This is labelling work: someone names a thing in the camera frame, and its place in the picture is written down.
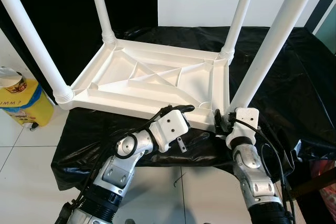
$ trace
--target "yellow container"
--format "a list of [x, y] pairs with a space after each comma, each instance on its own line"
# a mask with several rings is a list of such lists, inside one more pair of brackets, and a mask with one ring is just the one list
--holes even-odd
[[21, 93], [0, 89], [0, 108], [19, 124], [36, 122], [44, 126], [50, 121], [54, 107], [36, 80], [28, 79], [26, 82], [27, 88]]

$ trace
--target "white pole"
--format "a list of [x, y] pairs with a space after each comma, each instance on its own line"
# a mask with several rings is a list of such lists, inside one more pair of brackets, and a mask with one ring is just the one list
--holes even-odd
[[238, 35], [240, 33], [240, 29], [242, 28], [241, 26], [243, 25], [243, 21], [250, 1], [251, 0], [239, 0], [235, 16], [233, 17], [229, 33], [226, 37], [225, 44], [222, 47], [221, 52], [219, 53], [219, 56], [222, 59], [229, 60], [229, 65], [231, 64], [231, 61], [234, 57]]
[[248, 107], [260, 84], [279, 54], [308, 0], [285, 0], [257, 55], [248, 69], [227, 113]]
[[116, 36], [114, 35], [109, 15], [107, 14], [106, 5], [104, 0], [94, 0], [94, 3], [96, 5], [99, 22], [102, 30], [102, 38], [103, 41], [106, 43], [113, 43], [116, 40]]
[[31, 55], [50, 84], [58, 103], [71, 101], [74, 93], [64, 82], [46, 47], [37, 34], [20, 0], [1, 0]]

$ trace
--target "black door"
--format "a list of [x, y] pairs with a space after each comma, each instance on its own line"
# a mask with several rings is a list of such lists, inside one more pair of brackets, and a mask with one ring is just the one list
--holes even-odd
[[[55, 65], [70, 85], [102, 45], [93, 0], [21, 0]], [[105, 0], [117, 38], [127, 31], [157, 26], [158, 0]], [[4, 6], [0, 28], [31, 72], [53, 98], [51, 88], [26, 48]]]

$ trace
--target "white tile floor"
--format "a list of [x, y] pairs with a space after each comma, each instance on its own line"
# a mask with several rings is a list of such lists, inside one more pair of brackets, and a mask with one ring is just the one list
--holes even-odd
[[[62, 205], [78, 195], [76, 189], [60, 192], [50, 168], [67, 115], [55, 107], [50, 123], [31, 132], [0, 110], [0, 223], [54, 223]], [[251, 223], [238, 180], [212, 167], [137, 168], [113, 223], [127, 218], [136, 224]]]

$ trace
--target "black tarp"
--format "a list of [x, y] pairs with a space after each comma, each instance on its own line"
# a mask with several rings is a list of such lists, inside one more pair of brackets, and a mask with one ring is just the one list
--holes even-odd
[[[117, 34], [118, 38], [219, 52], [228, 27], [155, 27]], [[267, 27], [244, 27], [229, 67], [230, 97], [239, 87], [256, 55]], [[270, 126], [286, 152], [294, 150], [302, 161], [335, 159], [335, 55], [304, 28], [295, 28], [262, 82], [250, 106], [260, 111], [259, 124]], [[100, 146], [119, 129], [134, 128], [143, 119], [118, 114], [72, 109], [52, 160], [60, 190], [81, 188]], [[166, 153], [151, 153], [138, 166], [216, 166], [232, 172], [225, 141], [212, 132], [191, 129], [183, 136], [188, 152], [177, 143]], [[257, 139], [257, 148], [262, 143]]]

